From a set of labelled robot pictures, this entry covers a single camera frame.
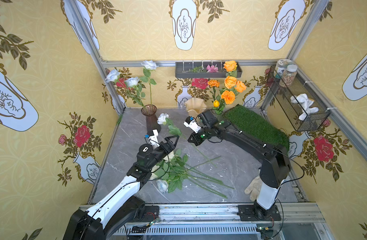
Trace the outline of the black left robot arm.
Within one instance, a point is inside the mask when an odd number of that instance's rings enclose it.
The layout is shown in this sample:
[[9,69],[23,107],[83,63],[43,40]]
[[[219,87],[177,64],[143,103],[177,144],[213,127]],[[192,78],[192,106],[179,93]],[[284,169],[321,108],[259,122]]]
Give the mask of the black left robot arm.
[[178,135],[164,138],[154,148],[139,147],[136,162],[120,184],[97,204],[83,211],[78,209],[68,222],[64,240],[107,240],[129,221],[139,219],[145,202],[134,195],[150,180],[152,168],[175,149]]

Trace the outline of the white rose top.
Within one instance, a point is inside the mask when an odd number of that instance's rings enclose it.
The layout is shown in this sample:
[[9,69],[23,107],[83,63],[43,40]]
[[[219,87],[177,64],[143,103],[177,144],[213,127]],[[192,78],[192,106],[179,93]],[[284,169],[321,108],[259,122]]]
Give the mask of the white rose top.
[[[159,117],[157,118],[157,123],[159,125],[164,125],[167,126],[168,128],[168,132],[171,135],[178,135],[180,138],[183,138],[184,140],[187,140],[187,136],[180,130],[180,128],[178,128],[173,121],[169,118],[168,114],[160,114]],[[200,151],[193,143],[191,143],[191,146],[209,163],[211,163],[212,165],[215,166],[215,164],[213,163],[213,161],[215,159],[210,159],[209,157],[207,157],[202,151]]]

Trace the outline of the small orange marigold stem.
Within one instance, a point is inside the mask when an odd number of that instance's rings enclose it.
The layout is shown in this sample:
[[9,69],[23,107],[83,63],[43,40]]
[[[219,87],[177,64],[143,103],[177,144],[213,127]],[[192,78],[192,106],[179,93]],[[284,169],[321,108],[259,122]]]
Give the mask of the small orange marigold stem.
[[235,101],[236,95],[233,91],[224,91],[221,94],[221,107],[225,107],[226,105],[230,105]]

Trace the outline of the orange rose stem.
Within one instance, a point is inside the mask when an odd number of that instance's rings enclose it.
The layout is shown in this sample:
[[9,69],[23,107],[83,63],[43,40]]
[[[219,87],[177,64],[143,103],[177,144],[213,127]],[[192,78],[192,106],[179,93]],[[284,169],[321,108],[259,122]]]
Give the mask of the orange rose stem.
[[226,61],[224,63],[224,69],[226,70],[227,75],[234,78],[237,77],[237,67],[238,64],[236,61]]
[[246,89],[247,89],[247,86],[243,82],[237,81],[236,85],[232,89],[232,92],[237,97],[240,93],[244,92]]
[[227,76],[224,81],[224,84],[227,89],[231,89],[237,84],[237,78],[232,77],[232,76]]

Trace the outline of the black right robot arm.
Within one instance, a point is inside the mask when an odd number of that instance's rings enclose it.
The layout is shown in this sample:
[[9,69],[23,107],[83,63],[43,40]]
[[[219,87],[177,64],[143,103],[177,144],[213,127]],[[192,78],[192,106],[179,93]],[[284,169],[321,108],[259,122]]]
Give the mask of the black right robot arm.
[[283,209],[276,206],[281,186],[291,170],[290,158],[282,145],[274,146],[246,134],[228,120],[218,120],[211,110],[206,110],[195,117],[187,117],[184,125],[193,133],[188,138],[189,143],[199,146],[205,140],[216,137],[221,141],[230,142],[252,155],[262,166],[259,177],[262,185],[257,199],[250,207],[239,206],[241,221],[283,219]]

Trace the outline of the orange marigold flower stem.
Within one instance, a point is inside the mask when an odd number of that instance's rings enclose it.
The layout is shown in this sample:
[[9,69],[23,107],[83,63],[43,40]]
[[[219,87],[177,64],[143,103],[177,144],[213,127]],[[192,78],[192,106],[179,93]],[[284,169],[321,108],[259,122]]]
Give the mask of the orange marigold flower stem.
[[213,98],[213,102],[215,100],[218,100],[220,101],[221,100],[221,97],[219,95],[219,93],[217,92],[217,90],[219,89],[220,87],[220,82],[217,81],[217,80],[209,80],[208,81],[208,87],[210,88],[211,90],[211,93],[212,93],[212,98]]

